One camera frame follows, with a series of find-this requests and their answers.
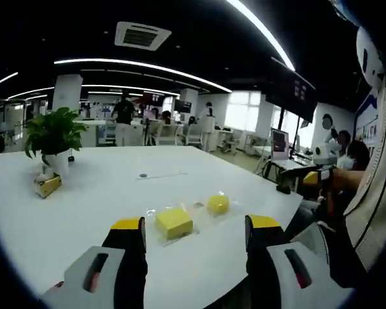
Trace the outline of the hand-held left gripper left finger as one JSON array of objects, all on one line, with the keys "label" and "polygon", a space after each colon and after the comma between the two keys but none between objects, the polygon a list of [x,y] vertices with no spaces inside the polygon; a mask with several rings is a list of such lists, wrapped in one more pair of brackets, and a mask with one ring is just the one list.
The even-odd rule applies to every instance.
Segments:
[{"label": "hand-held left gripper left finger", "polygon": [[145,218],[117,221],[64,272],[64,284],[44,293],[48,308],[143,308],[146,275]]}]

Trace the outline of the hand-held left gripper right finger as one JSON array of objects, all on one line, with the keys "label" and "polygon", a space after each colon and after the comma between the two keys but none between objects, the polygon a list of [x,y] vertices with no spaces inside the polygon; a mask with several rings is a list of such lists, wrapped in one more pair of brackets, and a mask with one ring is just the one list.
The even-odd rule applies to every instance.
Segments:
[{"label": "hand-held left gripper right finger", "polygon": [[273,218],[244,217],[251,308],[340,308],[352,288],[331,277],[328,259],[289,242]]}]

